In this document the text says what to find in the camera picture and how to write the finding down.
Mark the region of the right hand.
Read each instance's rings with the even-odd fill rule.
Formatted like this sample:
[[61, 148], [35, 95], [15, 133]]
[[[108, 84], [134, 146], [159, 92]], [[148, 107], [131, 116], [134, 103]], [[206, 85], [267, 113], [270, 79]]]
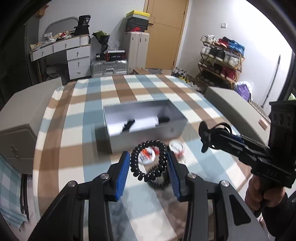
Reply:
[[262, 192], [261, 179], [253, 175], [248, 182], [248, 188], [245, 194], [245, 203], [254, 213], [261, 207], [260, 202], [267, 200], [267, 207], [275, 207], [280, 204], [285, 195], [285, 187], [274, 188]]

